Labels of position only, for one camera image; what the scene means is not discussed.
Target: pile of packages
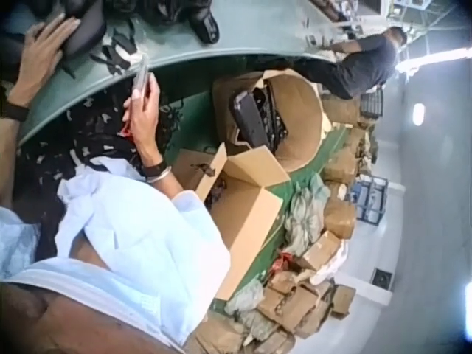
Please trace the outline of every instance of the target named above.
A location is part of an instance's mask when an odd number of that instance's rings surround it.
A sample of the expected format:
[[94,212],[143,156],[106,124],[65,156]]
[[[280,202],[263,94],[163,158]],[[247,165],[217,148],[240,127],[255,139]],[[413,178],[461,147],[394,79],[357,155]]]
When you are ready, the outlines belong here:
[[269,276],[254,279],[226,303],[225,315],[209,312],[187,343],[189,353],[286,354],[296,337],[320,331],[329,318],[349,314],[355,289],[335,284],[347,258],[356,222],[345,201],[358,173],[359,132],[327,163],[322,178],[297,187],[285,218],[287,246]]

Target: box flap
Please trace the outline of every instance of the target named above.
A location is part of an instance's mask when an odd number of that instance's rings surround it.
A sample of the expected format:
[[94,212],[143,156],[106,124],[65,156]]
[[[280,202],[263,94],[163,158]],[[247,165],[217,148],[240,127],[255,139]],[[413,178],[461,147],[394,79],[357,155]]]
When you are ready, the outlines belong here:
[[224,172],[254,186],[269,187],[290,181],[266,146],[228,157]]
[[[204,201],[220,175],[226,160],[224,144],[220,144],[215,155],[181,149],[172,165],[172,171],[184,189],[195,190],[200,200]],[[204,165],[210,167],[212,176],[208,176],[204,172]]]
[[246,275],[267,238],[282,199],[260,187],[233,178],[213,206],[211,215],[231,254],[231,267],[217,299],[228,300]]

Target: green table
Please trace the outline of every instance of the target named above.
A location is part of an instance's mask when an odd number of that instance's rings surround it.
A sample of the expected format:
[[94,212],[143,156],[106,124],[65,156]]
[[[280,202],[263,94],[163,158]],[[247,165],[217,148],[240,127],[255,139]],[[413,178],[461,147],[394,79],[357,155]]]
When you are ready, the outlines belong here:
[[[202,58],[224,55],[308,55],[325,58],[326,53],[307,54],[307,34],[337,38],[341,30],[307,0],[217,0],[212,13],[220,27],[221,38],[214,45],[203,45],[188,24],[153,27],[139,17],[132,18],[139,53],[147,53],[151,68],[162,68]],[[309,18],[310,28],[306,28]],[[103,39],[109,44],[113,30],[128,33],[124,21],[108,21]],[[95,63],[87,55],[69,63],[75,80],[59,70],[33,103],[28,120],[22,125],[20,145],[66,109],[99,90],[135,73],[140,56],[128,58],[133,65],[123,75],[111,75],[107,66]],[[174,80],[184,82],[182,75]]]

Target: plastic bag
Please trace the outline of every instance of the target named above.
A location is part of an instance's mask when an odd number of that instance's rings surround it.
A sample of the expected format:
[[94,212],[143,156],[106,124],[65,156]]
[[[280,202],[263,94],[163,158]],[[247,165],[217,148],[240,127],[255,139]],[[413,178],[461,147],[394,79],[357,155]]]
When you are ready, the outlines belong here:
[[322,266],[321,269],[319,269],[310,278],[310,284],[317,286],[317,285],[320,285],[322,282],[324,282],[326,279],[334,276],[334,274],[341,268],[341,266],[346,261],[347,253],[348,253],[347,241],[343,240],[341,242],[341,247],[339,247],[339,250],[333,256],[333,258],[331,258],[328,263]]

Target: open cardboard box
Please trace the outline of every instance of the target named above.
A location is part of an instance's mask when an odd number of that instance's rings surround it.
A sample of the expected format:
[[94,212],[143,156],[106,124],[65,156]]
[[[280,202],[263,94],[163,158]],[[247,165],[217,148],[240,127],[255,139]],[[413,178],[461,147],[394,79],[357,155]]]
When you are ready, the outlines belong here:
[[[214,175],[205,175],[195,167],[199,164],[208,164],[215,170]],[[282,206],[282,199],[266,187],[289,181],[290,177],[268,148],[227,156],[224,144],[214,155],[181,150],[173,172],[182,186],[195,190],[202,201],[218,176],[226,181],[226,189],[210,214],[231,254],[229,273],[216,295],[217,299],[228,300],[259,253]]]
[[322,140],[323,108],[317,88],[291,69],[251,72],[239,77],[216,80],[212,88],[218,136],[229,143],[229,152],[247,149],[241,146],[239,128],[229,110],[230,100],[242,91],[252,92],[270,82],[277,111],[288,130],[275,157],[283,169],[293,172],[315,157]]

